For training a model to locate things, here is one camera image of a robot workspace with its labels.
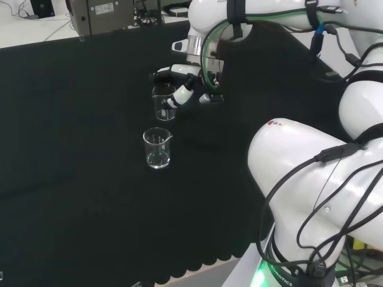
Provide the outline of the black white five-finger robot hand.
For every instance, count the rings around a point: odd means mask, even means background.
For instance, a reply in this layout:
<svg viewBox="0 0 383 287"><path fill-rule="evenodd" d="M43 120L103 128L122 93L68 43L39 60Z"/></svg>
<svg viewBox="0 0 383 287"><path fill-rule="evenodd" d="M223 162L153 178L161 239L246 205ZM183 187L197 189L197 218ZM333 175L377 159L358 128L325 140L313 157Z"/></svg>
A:
<svg viewBox="0 0 383 287"><path fill-rule="evenodd" d="M180 109L192 100L197 100L201 105L224 102L223 95L208 91L202 80L202 68L198 64L173 64L161 68L151 74L151 81L156 87L175 86L182 81L169 96L163 96L162 108L167 110Z"/></svg>

